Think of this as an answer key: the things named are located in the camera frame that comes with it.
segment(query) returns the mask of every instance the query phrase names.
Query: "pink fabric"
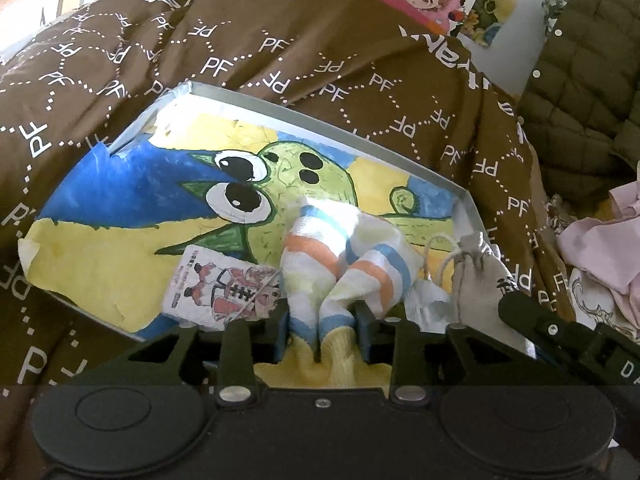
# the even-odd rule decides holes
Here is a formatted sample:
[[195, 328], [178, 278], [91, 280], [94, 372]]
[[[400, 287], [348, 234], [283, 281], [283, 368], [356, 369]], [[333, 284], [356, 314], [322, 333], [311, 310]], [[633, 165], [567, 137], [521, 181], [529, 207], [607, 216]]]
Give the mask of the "pink fabric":
[[609, 191], [613, 212], [617, 218], [640, 214], [640, 182], [631, 182]]
[[640, 328], [640, 216], [578, 220], [559, 235], [558, 247], [566, 263], [609, 287], [624, 316]]

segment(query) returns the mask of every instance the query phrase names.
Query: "paper card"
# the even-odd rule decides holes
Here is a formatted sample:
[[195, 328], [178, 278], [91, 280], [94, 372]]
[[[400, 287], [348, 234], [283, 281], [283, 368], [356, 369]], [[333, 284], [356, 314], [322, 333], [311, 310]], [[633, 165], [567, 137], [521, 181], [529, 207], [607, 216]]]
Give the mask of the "paper card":
[[189, 245], [162, 301], [162, 312], [209, 330], [239, 317], [266, 318], [280, 298], [279, 271]]

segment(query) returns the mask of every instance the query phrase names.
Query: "brown blanket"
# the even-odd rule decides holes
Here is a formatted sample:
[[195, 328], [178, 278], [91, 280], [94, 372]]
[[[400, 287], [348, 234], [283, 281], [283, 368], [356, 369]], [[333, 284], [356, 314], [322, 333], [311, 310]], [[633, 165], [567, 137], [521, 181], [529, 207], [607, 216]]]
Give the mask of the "brown blanket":
[[37, 385], [132, 344], [32, 288], [16, 240], [92, 144], [184, 80], [291, 107], [466, 187], [519, 286], [574, 318], [508, 97], [458, 40], [427, 33], [381, 0], [99, 0], [0, 68], [0, 471], [37, 472], [20, 426]]

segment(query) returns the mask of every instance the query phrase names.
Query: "quilted jacket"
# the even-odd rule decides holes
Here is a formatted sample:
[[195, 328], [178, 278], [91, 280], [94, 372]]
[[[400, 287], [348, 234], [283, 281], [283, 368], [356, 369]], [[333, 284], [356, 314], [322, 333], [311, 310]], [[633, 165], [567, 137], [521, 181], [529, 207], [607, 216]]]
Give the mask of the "quilted jacket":
[[546, 192], [599, 200], [640, 160], [640, 0], [569, 0], [518, 106]]

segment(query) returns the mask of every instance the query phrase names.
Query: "silver bolt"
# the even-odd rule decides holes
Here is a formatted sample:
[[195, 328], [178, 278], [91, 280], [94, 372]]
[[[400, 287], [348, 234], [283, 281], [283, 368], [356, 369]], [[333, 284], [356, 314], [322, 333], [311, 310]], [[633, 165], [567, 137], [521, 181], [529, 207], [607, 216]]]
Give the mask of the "silver bolt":
[[227, 386], [220, 390], [219, 395], [225, 402], [245, 402], [251, 397], [251, 390], [244, 386]]
[[329, 399], [316, 399], [316, 408], [328, 408], [331, 406]]
[[400, 386], [394, 394], [398, 400], [404, 402], [420, 402], [427, 396], [427, 392], [421, 386]]

